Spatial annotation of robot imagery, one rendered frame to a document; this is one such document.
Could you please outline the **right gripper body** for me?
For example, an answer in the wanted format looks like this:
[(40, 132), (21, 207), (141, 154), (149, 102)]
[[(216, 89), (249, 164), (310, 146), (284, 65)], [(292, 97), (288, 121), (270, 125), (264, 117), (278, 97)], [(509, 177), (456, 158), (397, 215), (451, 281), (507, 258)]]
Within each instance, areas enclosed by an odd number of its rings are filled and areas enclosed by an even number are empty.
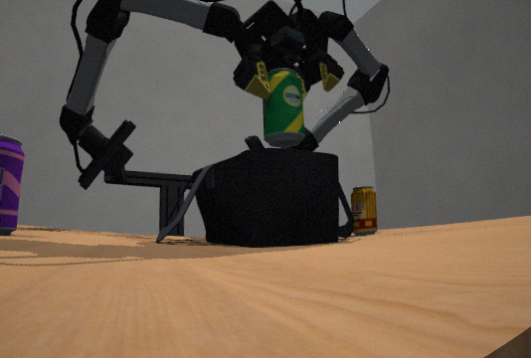
[(242, 90), (245, 90), (252, 78), (255, 75), (259, 76), (257, 63), (263, 61), (265, 63), (266, 72), (280, 68), (294, 70), (303, 79), (305, 91), (307, 92), (305, 76), (301, 74), (299, 67), (284, 58), (267, 55), (266, 51), (260, 52), (263, 44), (264, 43), (254, 43), (245, 48), (242, 60), (234, 71), (233, 79), (235, 85)]

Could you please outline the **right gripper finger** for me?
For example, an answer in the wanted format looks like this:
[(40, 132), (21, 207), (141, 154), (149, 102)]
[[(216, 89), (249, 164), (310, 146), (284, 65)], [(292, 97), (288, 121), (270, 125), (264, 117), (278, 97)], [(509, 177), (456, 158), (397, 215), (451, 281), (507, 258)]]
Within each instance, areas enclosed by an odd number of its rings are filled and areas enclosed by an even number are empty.
[(257, 67), (259, 76), (255, 75), (252, 78), (245, 91), (260, 98), (268, 99), (268, 97), (270, 96), (270, 87), (266, 72), (266, 63), (264, 63), (263, 61), (259, 61), (257, 63)]
[(296, 73), (296, 76), (300, 79), (300, 82), (301, 82), (301, 93), (302, 93), (302, 101), (303, 101), (308, 95), (308, 92), (305, 91), (303, 79), (298, 75), (298, 73)]

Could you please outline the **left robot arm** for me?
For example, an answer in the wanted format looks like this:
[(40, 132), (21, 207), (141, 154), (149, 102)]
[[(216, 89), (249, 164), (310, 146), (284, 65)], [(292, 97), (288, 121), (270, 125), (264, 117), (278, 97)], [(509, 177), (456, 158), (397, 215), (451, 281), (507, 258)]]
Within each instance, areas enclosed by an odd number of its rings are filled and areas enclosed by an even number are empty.
[[(294, 64), (303, 63), (304, 60), (313, 55), (306, 48), (311, 45), (318, 45), (327, 50), (329, 37), (347, 53), (359, 69), (352, 75), (347, 84), (348, 87), (335, 101), (304, 123), (304, 140), (296, 146), (281, 147), (283, 149), (314, 151), (325, 135), (345, 117), (354, 110), (368, 103), (373, 103), (379, 98), (389, 68), (381, 64), (371, 54), (357, 35), (354, 25), (344, 15), (325, 11), (317, 18), (311, 10), (303, 8), (301, 26), (304, 30), (306, 47), (296, 50), (291, 55), (285, 54), (284, 59)], [(377, 72), (378, 74), (375, 76)], [(370, 81), (371, 77), (374, 78)]]

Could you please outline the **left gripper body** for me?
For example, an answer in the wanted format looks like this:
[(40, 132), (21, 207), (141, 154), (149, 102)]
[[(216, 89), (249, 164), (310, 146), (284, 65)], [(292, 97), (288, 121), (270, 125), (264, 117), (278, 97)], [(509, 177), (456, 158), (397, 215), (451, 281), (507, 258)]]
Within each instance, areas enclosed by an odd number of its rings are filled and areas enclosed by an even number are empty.
[(337, 65), (337, 61), (327, 54), (325, 48), (318, 45), (312, 45), (306, 49), (315, 53), (311, 55), (310, 58), (304, 60), (304, 63), (300, 62), (298, 66), (301, 70), (301, 74), (305, 76), (307, 91), (310, 90), (311, 86), (322, 81), (319, 67), (320, 62), (321, 64), (323, 63), (326, 65), (328, 74), (332, 74), (341, 81), (344, 75), (343, 68)]

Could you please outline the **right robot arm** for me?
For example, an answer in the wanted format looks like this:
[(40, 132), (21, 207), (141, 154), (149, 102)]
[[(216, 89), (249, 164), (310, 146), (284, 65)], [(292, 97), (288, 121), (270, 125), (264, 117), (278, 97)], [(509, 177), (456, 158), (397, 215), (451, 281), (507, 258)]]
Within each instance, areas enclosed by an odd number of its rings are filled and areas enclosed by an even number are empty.
[(91, 117), (94, 96), (105, 63), (116, 39), (121, 36), (129, 21), (130, 12), (183, 23), (203, 30), (203, 33), (226, 38), (231, 44), (238, 38), (234, 43), (241, 57), (245, 48), (254, 43), (264, 43), (260, 52), (266, 51), (267, 55), (278, 58), (284, 58), (285, 54), (290, 55), (306, 45), (303, 28), (300, 33), (299, 26), (295, 25), (273, 0), (267, 1), (245, 23), (240, 20), (240, 14), (234, 7), (218, 2), (98, 0), (88, 14), (86, 46), (71, 94), (60, 116), (60, 126), (71, 145), (79, 141), (78, 145), (92, 158), (78, 180), (81, 184), (129, 124), (124, 121), (108, 139), (91, 125)]

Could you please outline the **green and yellow drink can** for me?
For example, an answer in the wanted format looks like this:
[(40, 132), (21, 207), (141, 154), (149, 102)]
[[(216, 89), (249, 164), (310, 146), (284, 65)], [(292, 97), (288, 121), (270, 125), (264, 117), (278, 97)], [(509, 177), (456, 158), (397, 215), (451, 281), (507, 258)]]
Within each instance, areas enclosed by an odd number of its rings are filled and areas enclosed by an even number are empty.
[(305, 138), (301, 82), (291, 69), (267, 72), (270, 96), (263, 99), (264, 140), (273, 147), (291, 147)]

